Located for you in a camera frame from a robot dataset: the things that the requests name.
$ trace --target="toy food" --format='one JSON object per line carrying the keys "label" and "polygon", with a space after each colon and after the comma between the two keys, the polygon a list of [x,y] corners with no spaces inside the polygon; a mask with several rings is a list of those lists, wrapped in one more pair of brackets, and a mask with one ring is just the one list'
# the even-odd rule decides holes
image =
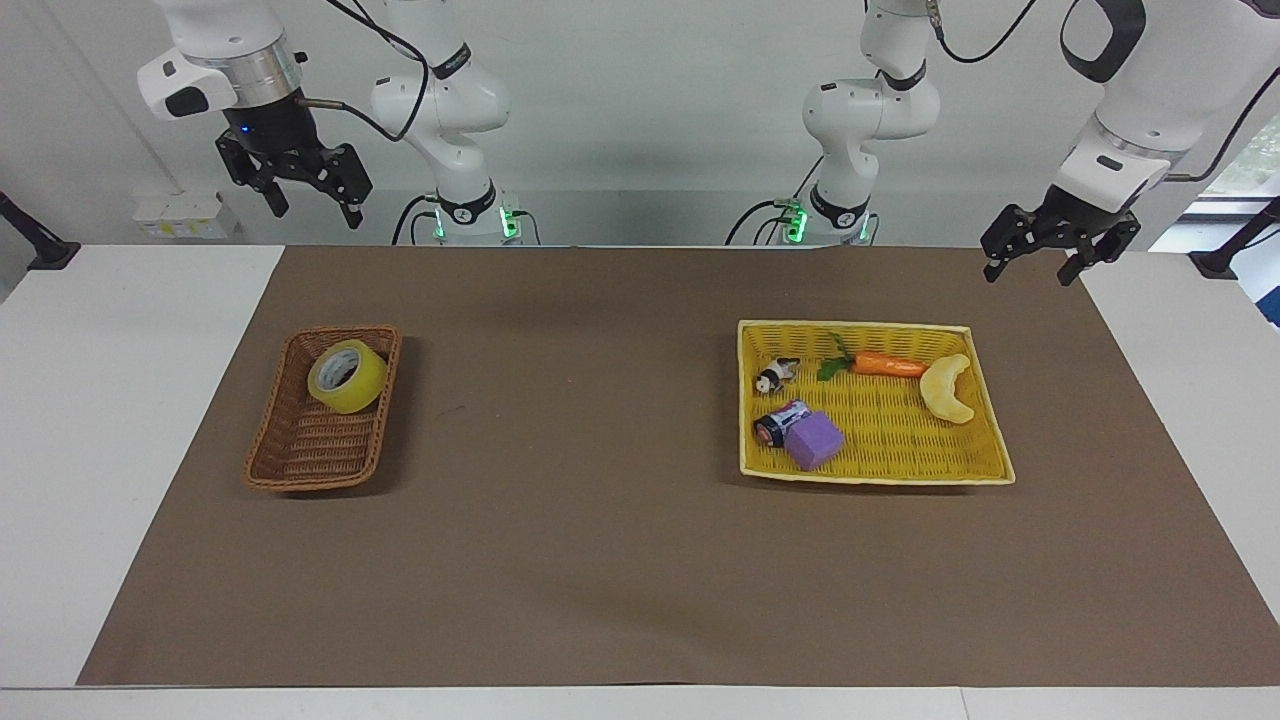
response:
{"label": "toy food", "polygon": [[858,352],[850,352],[845,347],[845,341],[840,338],[838,334],[831,333],[831,338],[836,341],[836,347],[841,352],[841,357],[831,357],[824,360],[822,366],[818,368],[818,380],[827,382],[836,377],[836,373],[841,370],[849,370],[850,373],[858,373],[859,375],[890,375],[895,378],[919,378],[929,369],[928,365],[918,360],[905,360],[902,357],[893,357],[892,355],[886,355],[883,352],[876,352],[874,350],[859,350]]}
{"label": "toy food", "polygon": [[947,355],[929,365],[920,377],[920,396],[936,418],[957,425],[973,420],[973,407],[956,400],[956,377],[968,369],[969,357]]}

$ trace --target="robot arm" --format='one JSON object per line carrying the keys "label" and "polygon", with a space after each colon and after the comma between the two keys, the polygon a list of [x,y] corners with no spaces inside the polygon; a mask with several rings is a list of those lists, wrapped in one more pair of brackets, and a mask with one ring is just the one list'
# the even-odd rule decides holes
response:
{"label": "robot arm", "polygon": [[348,143],[325,147],[301,101],[302,73],[284,27],[264,0],[155,0],[175,47],[138,70],[151,111],[166,120],[221,111],[228,129],[215,145],[236,184],[262,193],[275,217],[289,202],[276,178],[301,181],[333,197],[347,225],[372,183]]}
{"label": "robot arm", "polygon": [[1039,208],[1009,205],[983,234],[989,282],[1014,258],[1042,247],[1075,250],[1059,270],[1064,286],[1119,259],[1140,229],[1134,201],[1166,178],[1257,70],[1275,63],[1280,46],[1274,0],[1094,1],[1112,26],[1106,47],[1094,60],[1065,42],[1062,53],[1103,83],[1105,96]]}
{"label": "robot arm", "polygon": [[879,68],[877,76],[809,92],[804,124],[822,143],[823,164],[803,195],[806,234],[832,243],[855,237],[879,172],[864,143],[916,137],[937,122],[938,91],[924,65],[932,38],[925,0],[872,0],[860,42],[863,55]]}
{"label": "robot arm", "polygon": [[[507,202],[485,167],[484,152],[465,133],[497,129],[511,115],[511,97],[481,68],[462,38],[448,0],[388,0],[390,31],[417,47],[431,67],[422,108],[406,140],[435,177],[442,213],[438,233],[451,241],[502,245],[512,237]],[[374,86],[374,117],[402,126],[421,77],[393,76]]]}

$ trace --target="yellow tape roll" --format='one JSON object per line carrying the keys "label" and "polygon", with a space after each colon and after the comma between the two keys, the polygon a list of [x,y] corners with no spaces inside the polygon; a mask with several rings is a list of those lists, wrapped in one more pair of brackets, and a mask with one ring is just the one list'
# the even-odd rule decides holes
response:
{"label": "yellow tape roll", "polygon": [[335,413],[360,413],[387,387],[387,361],[358,340],[324,351],[307,373],[307,391]]}

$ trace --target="orange carrot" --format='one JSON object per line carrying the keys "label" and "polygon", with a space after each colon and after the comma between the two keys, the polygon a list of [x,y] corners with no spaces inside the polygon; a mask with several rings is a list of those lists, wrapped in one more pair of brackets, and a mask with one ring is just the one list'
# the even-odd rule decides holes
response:
{"label": "orange carrot", "polygon": [[929,366],[916,360],[904,360],[863,350],[854,354],[854,372],[860,375],[893,375],[895,378],[919,378]]}

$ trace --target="toy carrot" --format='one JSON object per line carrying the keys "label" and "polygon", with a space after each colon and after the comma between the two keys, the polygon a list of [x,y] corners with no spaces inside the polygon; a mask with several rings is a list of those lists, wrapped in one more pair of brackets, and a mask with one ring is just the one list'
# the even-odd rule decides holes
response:
{"label": "toy carrot", "polygon": [[918,360],[904,360],[872,350],[863,350],[854,354],[854,372],[861,375],[919,378],[928,369],[928,365]]}
{"label": "toy carrot", "polygon": [[822,366],[818,368],[818,379],[823,382],[836,377],[836,373],[840,370],[849,370],[850,373],[858,373],[860,375],[919,378],[925,370],[929,369],[928,365],[918,360],[893,357],[892,355],[876,352],[873,350],[850,352],[849,348],[845,347],[845,342],[840,340],[840,336],[831,333],[831,337],[835,338],[836,347],[840,348],[840,352],[842,352],[844,356],[826,360]]}

